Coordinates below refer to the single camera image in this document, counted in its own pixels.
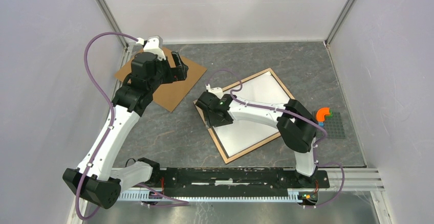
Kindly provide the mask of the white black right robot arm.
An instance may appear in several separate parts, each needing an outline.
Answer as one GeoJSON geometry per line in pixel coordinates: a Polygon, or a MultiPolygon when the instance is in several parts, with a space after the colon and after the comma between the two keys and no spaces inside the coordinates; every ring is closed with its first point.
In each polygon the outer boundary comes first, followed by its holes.
{"type": "Polygon", "coordinates": [[[269,104],[249,101],[233,94],[205,91],[195,102],[210,127],[222,127],[235,121],[248,121],[275,128],[296,158],[296,182],[309,187],[316,181],[317,165],[313,146],[320,128],[315,118],[297,100],[269,104]]]}

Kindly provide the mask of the light wooden picture frame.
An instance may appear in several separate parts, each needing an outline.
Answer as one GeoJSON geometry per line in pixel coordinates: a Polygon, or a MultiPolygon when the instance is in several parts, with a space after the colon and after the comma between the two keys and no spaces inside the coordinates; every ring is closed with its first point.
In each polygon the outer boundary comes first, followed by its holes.
{"type": "Polygon", "coordinates": [[[293,99],[268,68],[224,88],[208,84],[194,104],[228,164],[279,138],[277,118],[293,99]]]}

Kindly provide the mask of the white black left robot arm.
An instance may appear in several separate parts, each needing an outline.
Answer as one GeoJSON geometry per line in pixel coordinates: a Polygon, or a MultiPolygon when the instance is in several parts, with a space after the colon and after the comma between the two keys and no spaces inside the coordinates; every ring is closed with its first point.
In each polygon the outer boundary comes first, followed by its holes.
{"type": "Polygon", "coordinates": [[[188,66],[178,52],[171,53],[175,67],[168,60],[160,60],[151,52],[134,56],[132,71],[109,102],[111,111],[105,128],[82,162],[75,169],[67,168],[62,179],[72,192],[104,209],[109,209],[120,194],[139,183],[149,187],[161,180],[160,165],[141,158],[117,172],[112,170],[114,160],[126,136],[153,100],[153,93],[162,84],[184,81],[188,66]]]}

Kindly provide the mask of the landscape photo print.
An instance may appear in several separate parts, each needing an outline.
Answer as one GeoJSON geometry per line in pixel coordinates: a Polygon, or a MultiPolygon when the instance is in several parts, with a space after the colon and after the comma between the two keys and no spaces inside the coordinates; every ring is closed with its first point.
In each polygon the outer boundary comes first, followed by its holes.
{"type": "Polygon", "coordinates": [[[277,108],[283,108],[293,95],[271,70],[266,69],[225,88],[213,87],[218,97],[233,89],[242,102],[229,105],[233,122],[223,126],[208,126],[218,151],[226,164],[280,137],[276,127],[277,118],[282,115],[277,108]]]}

